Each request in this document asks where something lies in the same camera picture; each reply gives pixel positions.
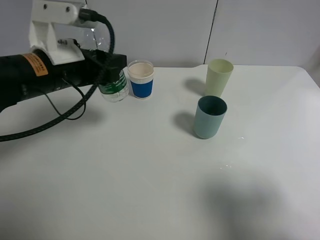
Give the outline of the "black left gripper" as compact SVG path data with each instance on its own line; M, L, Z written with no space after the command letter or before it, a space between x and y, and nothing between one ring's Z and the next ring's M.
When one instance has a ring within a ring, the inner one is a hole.
M127 56L124 54L109 54L102 50L83 49L83 61L53 65L48 56L41 50L35 55L42 60L48 74L36 76L31 63L26 57L18 55L19 77L22 98L35 98L58 90L66 89L71 83L77 87L92 85L101 67L105 73L103 81L118 81L120 72L127 66Z

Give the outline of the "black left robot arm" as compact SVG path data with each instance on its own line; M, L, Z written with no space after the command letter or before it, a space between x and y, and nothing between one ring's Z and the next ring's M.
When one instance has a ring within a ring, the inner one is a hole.
M119 80L127 65L127 56L102 50L83 49L84 60L53 65L42 50L0 58L0 109L71 86L92 85L110 59L100 84Z

